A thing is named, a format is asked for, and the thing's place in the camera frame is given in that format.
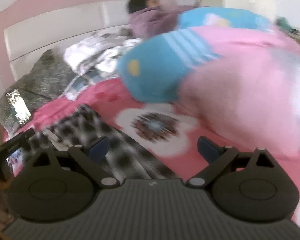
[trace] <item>black device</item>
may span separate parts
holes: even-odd
[[[21,97],[19,90],[16,88],[9,91],[6,93],[6,98],[15,111],[15,116],[19,125],[23,126],[28,123],[32,116],[25,101]]]
[[[18,169],[15,172],[13,170],[14,165],[18,168],[24,166],[26,160],[23,151],[27,150],[26,141],[33,135],[34,130],[31,128],[0,145],[0,180],[8,181],[10,176],[18,174]]]
[[[188,181],[119,184],[82,150],[39,151],[10,185],[10,240],[300,240],[298,189],[266,149],[242,153],[205,137],[210,165]]]

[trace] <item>black round pad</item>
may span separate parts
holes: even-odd
[[[291,217],[299,200],[290,178],[266,167],[221,176],[211,193],[216,204],[229,215],[258,223]]]
[[[82,212],[95,195],[90,180],[50,166],[22,172],[8,192],[10,208],[36,222],[65,220]]]

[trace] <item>black clamp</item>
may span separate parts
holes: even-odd
[[[86,153],[81,145],[63,152],[37,152],[7,192],[11,213],[31,221],[64,220],[89,206],[101,189],[120,186],[112,174],[95,163],[109,148],[106,137],[97,141]]]
[[[266,149],[239,152],[200,137],[198,151],[210,165],[188,180],[188,187],[207,190],[221,209],[241,220],[260,223],[292,217],[299,191]]]

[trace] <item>purple hoodie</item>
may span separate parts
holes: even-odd
[[[130,26],[138,38],[150,38],[161,33],[173,31],[177,25],[178,15],[193,9],[183,5],[172,11],[160,7],[146,8],[130,15]]]

